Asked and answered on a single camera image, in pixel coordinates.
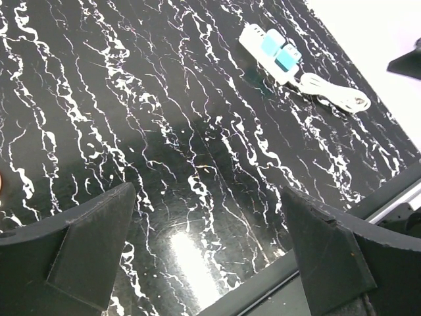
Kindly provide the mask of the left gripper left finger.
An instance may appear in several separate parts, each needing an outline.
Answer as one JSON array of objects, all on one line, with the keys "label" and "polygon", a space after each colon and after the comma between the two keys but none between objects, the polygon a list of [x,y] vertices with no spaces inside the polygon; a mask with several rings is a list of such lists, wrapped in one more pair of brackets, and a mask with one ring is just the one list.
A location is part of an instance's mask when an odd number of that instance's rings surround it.
[{"label": "left gripper left finger", "polygon": [[136,190],[123,183],[81,205],[1,234],[2,315],[107,310]]}]

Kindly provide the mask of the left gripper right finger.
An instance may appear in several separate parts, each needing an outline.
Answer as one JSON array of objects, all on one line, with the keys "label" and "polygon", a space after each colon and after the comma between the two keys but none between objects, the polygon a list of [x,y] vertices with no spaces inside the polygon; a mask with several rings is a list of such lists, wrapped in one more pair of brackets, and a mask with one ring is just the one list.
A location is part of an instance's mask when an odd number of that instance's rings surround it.
[{"label": "left gripper right finger", "polygon": [[420,212],[378,226],[285,187],[287,227],[312,315],[419,315]]}]

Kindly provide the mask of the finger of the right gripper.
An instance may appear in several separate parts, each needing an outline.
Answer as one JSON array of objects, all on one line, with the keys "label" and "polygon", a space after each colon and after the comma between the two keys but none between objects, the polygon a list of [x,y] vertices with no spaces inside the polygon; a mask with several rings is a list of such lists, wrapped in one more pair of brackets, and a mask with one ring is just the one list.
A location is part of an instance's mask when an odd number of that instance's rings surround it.
[{"label": "finger of the right gripper", "polygon": [[420,80],[421,79],[420,40],[421,38],[417,39],[414,45],[414,49],[412,51],[396,58],[395,60],[392,60],[387,66],[387,71]]}]

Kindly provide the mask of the teal plug adapter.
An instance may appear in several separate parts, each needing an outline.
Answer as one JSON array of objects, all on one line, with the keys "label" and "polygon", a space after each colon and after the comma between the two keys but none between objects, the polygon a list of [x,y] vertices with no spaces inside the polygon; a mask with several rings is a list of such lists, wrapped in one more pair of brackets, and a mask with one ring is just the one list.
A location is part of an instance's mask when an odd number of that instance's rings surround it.
[{"label": "teal plug adapter", "polygon": [[275,63],[284,71],[288,72],[295,66],[302,54],[292,44],[286,44],[275,58]]}]

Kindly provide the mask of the mint plug adapter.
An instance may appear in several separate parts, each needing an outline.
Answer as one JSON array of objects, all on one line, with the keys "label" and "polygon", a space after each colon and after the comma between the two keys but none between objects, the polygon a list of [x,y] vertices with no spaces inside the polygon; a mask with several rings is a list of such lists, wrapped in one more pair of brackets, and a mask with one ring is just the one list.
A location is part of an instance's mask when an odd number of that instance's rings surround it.
[{"label": "mint plug adapter", "polygon": [[285,43],[286,39],[279,31],[276,29],[269,29],[263,37],[260,48],[267,56],[274,57]]}]

